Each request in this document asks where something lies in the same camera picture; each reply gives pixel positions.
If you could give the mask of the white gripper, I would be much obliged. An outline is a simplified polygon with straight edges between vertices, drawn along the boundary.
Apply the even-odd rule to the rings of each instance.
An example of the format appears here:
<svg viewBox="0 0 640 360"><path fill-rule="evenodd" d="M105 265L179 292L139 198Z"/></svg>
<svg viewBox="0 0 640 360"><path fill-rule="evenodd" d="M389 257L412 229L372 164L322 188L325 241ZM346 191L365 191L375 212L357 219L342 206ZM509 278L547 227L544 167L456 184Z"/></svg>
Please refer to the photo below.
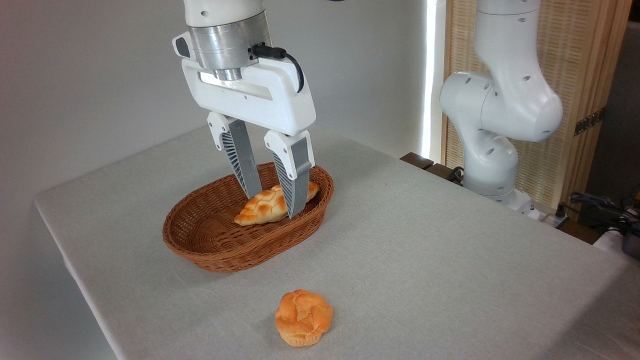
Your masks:
<svg viewBox="0 0 640 360"><path fill-rule="evenodd" d="M306 206L310 169L315 166L306 129L315 122L316 112L309 86L297 92L295 65L261 58L242 68L242 79L229 87L203 82L199 73L207 71L195 60L183 58L182 70L196 103L211 111L206 121L215 147L226 154L249 199L263 187L244 121L270 129L265 145L273 155L288 217L297 216Z"/></svg>

